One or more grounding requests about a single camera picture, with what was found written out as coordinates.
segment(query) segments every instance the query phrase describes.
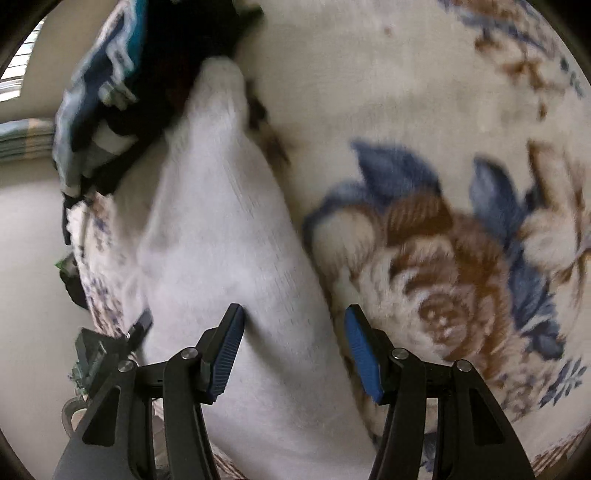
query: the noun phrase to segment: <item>white cloth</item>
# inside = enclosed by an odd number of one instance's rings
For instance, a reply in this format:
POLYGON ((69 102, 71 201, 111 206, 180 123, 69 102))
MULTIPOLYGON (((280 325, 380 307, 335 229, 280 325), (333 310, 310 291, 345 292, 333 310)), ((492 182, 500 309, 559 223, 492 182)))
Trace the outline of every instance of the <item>white cloth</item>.
POLYGON ((125 318, 151 309, 142 353, 154 363, 240 303, 248 322, 228 387, 204 408, 210 438, 256 480, 366 478, 375 451, 317 277, 244 134, 247 114, 238 67, 207 61, 171 138, 125 318))

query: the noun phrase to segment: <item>white wall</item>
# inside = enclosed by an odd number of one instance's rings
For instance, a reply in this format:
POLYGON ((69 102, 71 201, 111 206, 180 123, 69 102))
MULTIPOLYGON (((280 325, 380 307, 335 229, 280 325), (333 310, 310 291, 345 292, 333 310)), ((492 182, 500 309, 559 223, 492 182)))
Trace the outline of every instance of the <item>white wall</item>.
POLYGON ((0 123, 56 114, 74 67, 116 3, 63 0, 48 15, 33 48, 21 96, 0 102, 0 123))
POLYGON ((92 327, 54 266, 67 252, 60 223, 51 161, 0 163, 0 429, 36 480, 51 478, 65 448, 74 340, 92 327))

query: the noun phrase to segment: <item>metal screw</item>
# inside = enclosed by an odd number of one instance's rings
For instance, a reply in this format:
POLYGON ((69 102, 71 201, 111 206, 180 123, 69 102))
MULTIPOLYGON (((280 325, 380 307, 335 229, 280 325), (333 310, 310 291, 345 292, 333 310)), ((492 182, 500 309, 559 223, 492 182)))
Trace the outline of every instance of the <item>metal screw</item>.
POLYGON ((469 372, 472 370, 472 364, 468 360, 458 360, 456 367, 460 372, 469 372))
POLYGON ((197 356, 197 349, 194 346, 190 346, 181 352, 181 356, 185 360, 190 360, 197 356))
POLYGON ((406 360, 408 358, 408 350, 404 348, 395 348, 392 350, 392 357, 396 360, 406 360))
POLYGON ((119 362, 117 367, 121 373, 129 372, 135 368, 135 362, 133 360, 123 360, 119 362))

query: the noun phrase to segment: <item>floral tablecloth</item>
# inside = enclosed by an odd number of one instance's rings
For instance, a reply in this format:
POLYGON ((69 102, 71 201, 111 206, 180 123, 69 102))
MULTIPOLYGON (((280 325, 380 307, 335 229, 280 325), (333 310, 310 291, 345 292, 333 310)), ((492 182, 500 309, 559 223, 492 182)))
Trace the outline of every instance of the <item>floral tablecloth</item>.
MULTIPOLYGON (((423 360, 470 360, 536 473, 569 455, 591 421, 591 87, 566 46, 523 0, 260 3, 239 63, 288 157, 269 160, 343 356, 359 303, 423 360)), ((80 275, 116 333, 116 207, 90 208, 80 275)), ((350 374, 379 437, 385 412, 350 374)), ((435 428, 431 404, 426 478, 435 428)))

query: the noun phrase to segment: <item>ribbed blue pad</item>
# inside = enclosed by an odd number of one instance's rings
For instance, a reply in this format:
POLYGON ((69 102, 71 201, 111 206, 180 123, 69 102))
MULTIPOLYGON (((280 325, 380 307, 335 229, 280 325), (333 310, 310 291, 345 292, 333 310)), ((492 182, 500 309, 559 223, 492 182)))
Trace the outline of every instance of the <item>ribbed blue pad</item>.
POLYGON ((379 403, 384 396, 384 389, 379 380, 378 361, 351 308, 345 311, 345 332, 363 389, 374 402, 379 403))
POLYGON ((238 347, 244 334, 244 312, 240 309, 237 315, 232 320, 232 324, 228 329, 226 337, 224 338, 222 348, 217 355, 215 363, 212 367, 212 382, 208 393, 214 398, 224 393, 234 359, 238 353, 238 347))

